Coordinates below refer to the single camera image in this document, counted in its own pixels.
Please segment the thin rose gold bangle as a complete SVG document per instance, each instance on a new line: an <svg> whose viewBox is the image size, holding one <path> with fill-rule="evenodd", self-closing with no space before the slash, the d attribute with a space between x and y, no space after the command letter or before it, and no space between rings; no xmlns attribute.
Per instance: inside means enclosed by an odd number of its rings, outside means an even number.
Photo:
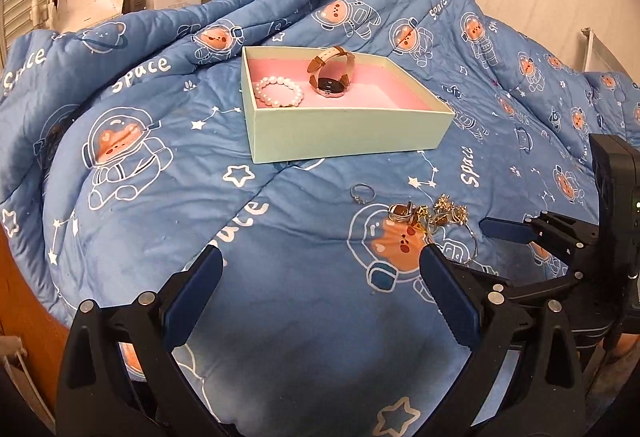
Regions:
<svg viewBox="0 0 640 437"><path fill-rule="evenodd" d="M478 255L478 241L467 223L444 228L439 249L454 264L469 266Z"/></svg>

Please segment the gold snowflake earring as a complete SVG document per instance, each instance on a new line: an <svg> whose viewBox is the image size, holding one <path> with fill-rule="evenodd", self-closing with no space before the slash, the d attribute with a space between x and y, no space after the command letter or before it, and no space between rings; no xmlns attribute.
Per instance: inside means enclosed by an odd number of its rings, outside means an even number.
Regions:
<svg viewBox="0 0 640 437"><path fill-rule="evenodd" d="M442 194L433 204L432 223L436 226L446 226L450 223L465 225L468 218L468 207L452 201L447 194Z"/></svg>

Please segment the brown strap wristwatch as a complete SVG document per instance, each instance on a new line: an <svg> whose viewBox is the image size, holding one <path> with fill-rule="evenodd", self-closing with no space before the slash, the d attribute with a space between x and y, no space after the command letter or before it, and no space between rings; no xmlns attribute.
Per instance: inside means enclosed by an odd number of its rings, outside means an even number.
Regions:
<svg viewBox="0 0 640 437"><path fill-rule="evenodd" d="M323 98L341 98L352 84L355 55L342 46L322 50L307 66L308 83Z"/></svg>

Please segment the blue space bear quilt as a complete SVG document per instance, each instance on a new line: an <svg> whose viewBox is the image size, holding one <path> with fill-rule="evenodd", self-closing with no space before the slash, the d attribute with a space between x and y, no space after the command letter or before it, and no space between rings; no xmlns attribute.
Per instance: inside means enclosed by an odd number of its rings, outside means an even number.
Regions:
<svg viewBox="0 0 640 437"><path fill-rule="evenodd" d="M250 157L241 52L386 57L452 111L433 150ZM468 354L384 211L597 217L589 134L639 138L639 88L577 72L474 0L211 0L35 30L1 79L2 225L53 316L130 301L206 245L226 270L181 367L247 436L411 436Z"/></svg>

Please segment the mint box pink lining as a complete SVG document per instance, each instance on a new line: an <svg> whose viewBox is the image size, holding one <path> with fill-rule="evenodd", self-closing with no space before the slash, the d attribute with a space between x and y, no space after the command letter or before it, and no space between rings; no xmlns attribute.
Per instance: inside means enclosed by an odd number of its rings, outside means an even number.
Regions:
<svg viewBox="0 0 640 437"><path fill-rule="evenodd" d="M242 49L241 90L255 163L293 162L438 147L454 111L392 60L356 53L352 84L323 98L307 66L321 48Z"/></svg>

